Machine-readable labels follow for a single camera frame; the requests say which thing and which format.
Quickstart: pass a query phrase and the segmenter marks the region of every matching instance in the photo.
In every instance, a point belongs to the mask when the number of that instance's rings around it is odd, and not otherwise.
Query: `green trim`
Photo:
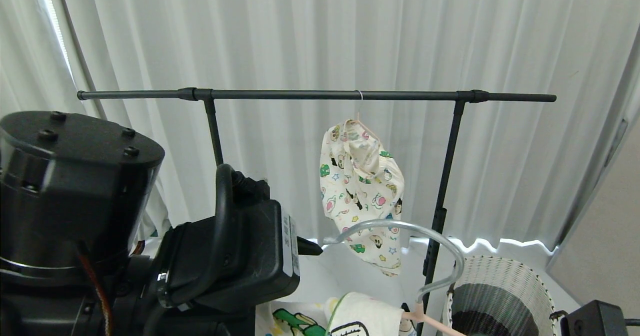
[[[345,297],[347,297],[347,295],[349,295],[350,293],[346,293],[344,294],[340,300],[338,300],[338,304],[335,305],[335,309],[333,310],[333,313],[331,313],[331,318],[329,318],[329,324],[326,326],[326,334],[324,334],[324,336],[330,336],[331,335],[331,323],[334,322],[334,316],[336,315],[336,310],[338,309],[338,307],[340,307],[340,303],[343,302],[343,300],[345,299]]]

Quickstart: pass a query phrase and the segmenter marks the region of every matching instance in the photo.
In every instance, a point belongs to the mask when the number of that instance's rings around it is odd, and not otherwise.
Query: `black metal rack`
[[[532,101],[554,102],[555,95],[530,94],[530,93],[490,93],[482,90],[455,91],[455,92],[405,92],[405,91],[336,91],[336,90],[214,90],[201,88],[182,88],[178,90],[156,91],[114,91],[114,92],[83,92],[78,91],[80,100],[90,99],[184,99],[188,101],[204,102],[206,118],[211,133],[211,142],[215,155],[215,163],[223,163],[222,147],[220,145],[220,133],[216,119],[216,99],[268,99],[268,100],[389,100],[389,101],[454,101],[453,119],[446,146],[442,177],[438,189],[438,199],[433,214],[431,228],[442,233],[447,209],[444,207],[444,198],[453,164],[453,154],[458,140],[458,131],[462,121],[462,113],[467,102],[477,103],[484,101]],[[424,258],[422,274],[424,283],[434,281],[434,271],[440,245],[433,240],[429,241],[427,254]],[[424,311],[427,309],[429,294],[423,298]],[[418,334],[422,334],[422,324],[418,327]]]

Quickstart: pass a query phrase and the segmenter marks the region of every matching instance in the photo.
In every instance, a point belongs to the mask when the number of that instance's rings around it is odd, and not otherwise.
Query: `white label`
[[[290,217],[282,215],[282,271],[293,276],[293,245],[297,242],[295,238],[291,238]]]
[[[290,219],[289,223],[291,224],[291,240],[293,240],[293,243],[291,244],[293,246],[293,252],[291,254],[293,272],[295,272],[296,275],[300,276],[300,262],[298,259],[298,234],[296,233],[296,223],[293,221],[293,219]]]

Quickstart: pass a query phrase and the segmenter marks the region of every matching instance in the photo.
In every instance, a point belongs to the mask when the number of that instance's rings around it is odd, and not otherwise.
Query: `wicker basket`
[[[443,323],[467,336],[557,336],[554,302],[533,269],[514,260],[473,256],[446,293]]]

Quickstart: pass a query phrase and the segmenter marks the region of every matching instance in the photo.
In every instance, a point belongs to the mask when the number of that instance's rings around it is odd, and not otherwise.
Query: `beige wall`
[[[636,122],[548,268],[579,302],[618,305],[640,318],[640,122]],[[640,328],[628,328],[640,336]]]

